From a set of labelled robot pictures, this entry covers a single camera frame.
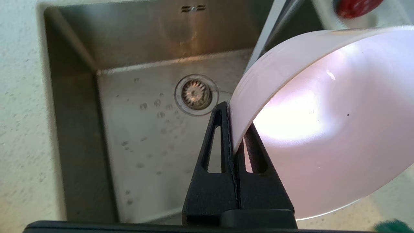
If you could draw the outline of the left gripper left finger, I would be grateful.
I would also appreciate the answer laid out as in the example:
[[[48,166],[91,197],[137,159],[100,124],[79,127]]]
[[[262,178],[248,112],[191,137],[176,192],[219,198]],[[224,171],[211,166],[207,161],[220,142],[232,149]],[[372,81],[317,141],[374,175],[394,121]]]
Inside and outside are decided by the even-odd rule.
[[[211,112],[182,207],[184,226],[217,227],[224,212],[238,207],[231,124],[227,105],[227,102],[221,102]],[[216,128],[220,128],[221,172],[209,173]]]

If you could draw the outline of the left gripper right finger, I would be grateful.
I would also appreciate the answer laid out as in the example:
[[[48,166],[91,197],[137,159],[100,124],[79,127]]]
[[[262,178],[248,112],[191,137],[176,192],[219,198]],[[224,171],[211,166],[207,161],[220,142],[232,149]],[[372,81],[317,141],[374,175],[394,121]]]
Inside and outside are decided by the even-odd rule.
[[[238,209],[235,222],[246,227],[297,227],[294,206],[254,124],[237,149]]]

